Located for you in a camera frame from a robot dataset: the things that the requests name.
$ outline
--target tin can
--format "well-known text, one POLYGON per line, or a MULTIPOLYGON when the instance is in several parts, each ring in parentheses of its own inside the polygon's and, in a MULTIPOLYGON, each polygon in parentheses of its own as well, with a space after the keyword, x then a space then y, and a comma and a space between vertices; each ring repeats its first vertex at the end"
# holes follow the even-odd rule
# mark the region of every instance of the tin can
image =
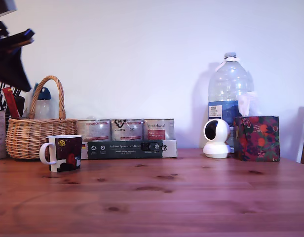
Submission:
POLYGON ((143 138, 145 140, 175 140, 174 119, 145 119, 143 138))
POLYGON ((142 119, 112 120, 112 141, 141 141, 142 126, 142 119))
POLYGON ((83 142, 111 141, 110 119, 78 120, 77 133, 83 142))

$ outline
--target security camera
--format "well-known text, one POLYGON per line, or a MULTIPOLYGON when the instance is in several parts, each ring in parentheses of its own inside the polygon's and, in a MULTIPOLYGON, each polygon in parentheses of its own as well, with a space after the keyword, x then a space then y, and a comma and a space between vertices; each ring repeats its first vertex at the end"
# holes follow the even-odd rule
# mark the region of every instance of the security camera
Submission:
POLYGON ((230 137, 230 127, 227 122, 219 118, 209 120, 203 128, 203 135, 208 140, 203 148, 203 152, 207 157, 228 157, 231 149, 226 144, 227 139, 230 137))

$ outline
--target plastic water bottle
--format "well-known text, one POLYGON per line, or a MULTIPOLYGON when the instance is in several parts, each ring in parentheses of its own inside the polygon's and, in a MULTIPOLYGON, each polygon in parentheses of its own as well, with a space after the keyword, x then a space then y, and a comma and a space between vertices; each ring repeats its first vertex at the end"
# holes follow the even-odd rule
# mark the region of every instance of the plastic water bottle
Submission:
POLYGON ((209 119, 223 119, 231 130, 227 143, 234 152, 233 121, 241 116, 238 96, 254 90, 253 80, 239 64, 235 52, 225 54, 224 62, 217 68, 209 81, 209 119))
POLYGON ((51 105, 51 94, 48 88, 43 87, 36 102, 35 119, 54 119, 54 110, 51 105))

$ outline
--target mug handle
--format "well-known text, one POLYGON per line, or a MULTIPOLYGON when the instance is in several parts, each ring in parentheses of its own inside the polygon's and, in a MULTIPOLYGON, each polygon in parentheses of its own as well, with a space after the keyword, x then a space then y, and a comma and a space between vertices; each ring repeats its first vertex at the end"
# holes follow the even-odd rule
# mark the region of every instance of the mug handle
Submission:
POLYGON ((44 164, 55 164, 56 161, 51 161, 51 158, 50 158, 50 162, 47 162, 47 160, 45 159, 45 149, 47 148, 47 146, 54 146, 53 143, 44 143, 41 147, 40 147, 40 151, 39 151, 39 158, 41 160, 42 163, 44 164))

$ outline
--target bottle cap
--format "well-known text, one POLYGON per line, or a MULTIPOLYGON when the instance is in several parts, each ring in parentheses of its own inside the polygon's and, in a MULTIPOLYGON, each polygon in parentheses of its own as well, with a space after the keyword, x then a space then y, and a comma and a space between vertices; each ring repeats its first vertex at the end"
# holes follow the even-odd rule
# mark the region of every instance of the bottle cap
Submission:
POLYGON ((225 54, 225 59, 229 58, 229 57, 233 57, 236 58, 236 52, 229 52, 225 54))
POLYGON ((38 96, 39 100, 51 100, 51 93, 47 87, 43 87, 38 96))

